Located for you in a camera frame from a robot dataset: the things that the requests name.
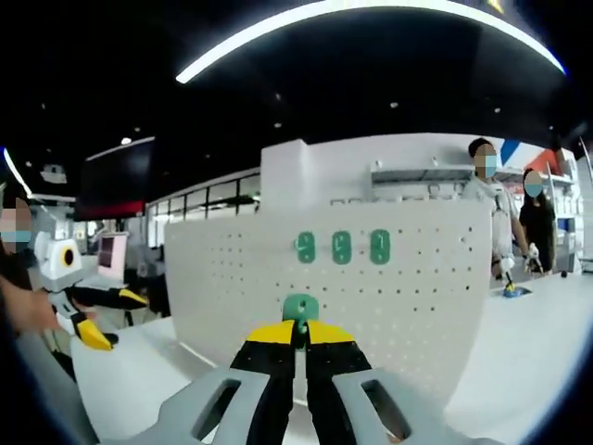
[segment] person with mask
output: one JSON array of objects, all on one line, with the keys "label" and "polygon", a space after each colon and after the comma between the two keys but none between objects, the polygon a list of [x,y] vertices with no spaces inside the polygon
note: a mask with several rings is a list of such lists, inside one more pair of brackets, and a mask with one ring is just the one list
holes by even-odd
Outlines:
[{"label": "person with mask", "polygon": [[486,202],[491,208],[491,270],[497,279],[501,279],[500,261],[503,258],[513,258],[514,256],[512,253],[513,236],[523,254],[525,264],[530,261],[529,245],[519,222],[519,214],[511,193],[501,182],[494,179],[498,164],[494,146],[488,140],[480,137],[470,143],[468,152],[475,165],[475,172],[465,185],[461,197]]},{"label": "person with mask", "polygon": [[11,402],[2,415],[6,443],[56,443],[74,445],[72,435],[49,409],[28,364],[21,357],[16,339],[19,333],[59,329],[49,297],[43,290],[19,286],[21,277],[11,269],[12,259],[32,238],[31,211],[23,188],[10,175],[0,177],[0,354],[6,397]]},{"label": "person with mask", "polygon": [[525,170],[524,203],[519,220],[527,242],[534,243],[539,251],[543,274],[549,274],[556,265],[556,214],[549,199],[542,191],[542,180],[533,169]]}]

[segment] pegboard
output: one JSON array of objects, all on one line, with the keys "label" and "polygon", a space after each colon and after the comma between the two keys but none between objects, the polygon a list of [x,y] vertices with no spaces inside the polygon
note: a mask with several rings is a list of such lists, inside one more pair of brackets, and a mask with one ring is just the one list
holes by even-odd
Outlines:
[{"label": "pegboard", "polygon": [[[371,261],[376,229],[390,234],[385,265]],[[348,264],[334,262],[337,231],[351,235]],[[297,255],[302,232],[315,236],[312,263]],[[320,302],[321,319],[353,334],[372,366],[404,375],[444,405],[481,319],[489,233],[482,203],[439,200],[168,224],[177,337],[217,365],[229,365],[254,328],[281,320],[288,294],[308,293]],[[300,401],[306,400],[304,374],[297,370]]]}]

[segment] black ceiling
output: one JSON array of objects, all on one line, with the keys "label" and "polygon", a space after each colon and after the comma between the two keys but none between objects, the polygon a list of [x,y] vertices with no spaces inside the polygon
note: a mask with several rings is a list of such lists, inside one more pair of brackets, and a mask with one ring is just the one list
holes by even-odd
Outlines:
[{"label": "black ceiling", "polygon": [[[33,192],[75,195],[84,158],[123,137],[155,135],[153,193],[163,196],[256,167],[263,147],[296,138],[444,132],[551,146],[555,132],[588,118],[591,69],[576,50],[579,38],[585,50],[575,22],[583,12],[539,1],[517,12],[567,76],[493,28],[376,8],[288,26],[186,85],[175,82],[223,39],[303,3],[10,5],[0,10],[0,146],[8,146]],[[68,186],[44,183],[45,163],[63,165]]]}]

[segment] computer screen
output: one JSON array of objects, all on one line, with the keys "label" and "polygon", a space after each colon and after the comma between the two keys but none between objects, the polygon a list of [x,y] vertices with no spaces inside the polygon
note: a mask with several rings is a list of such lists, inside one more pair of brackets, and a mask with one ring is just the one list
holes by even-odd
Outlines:
[{"label": "computer screen", "polygon": [[74,220],[96,221],[144,214],[155,138],[117,146],[87,159]]},{"label": "computer screen", "polygon": [[127,233],[101,236],[98,254],[98,272],[100,275],[123,282],[127,244]]}]

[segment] glass wall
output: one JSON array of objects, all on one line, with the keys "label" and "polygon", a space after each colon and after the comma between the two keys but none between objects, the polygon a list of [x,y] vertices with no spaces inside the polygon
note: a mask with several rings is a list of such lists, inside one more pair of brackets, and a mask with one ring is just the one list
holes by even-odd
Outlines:
[{"label": "glass wall", "polygon": [[258,174],[172,197],[146,209],[146,243],[150,248],[161,246],[165,241],[165,225],[170,223],[232,218],[239,214],[253,214],[258,207]]}]

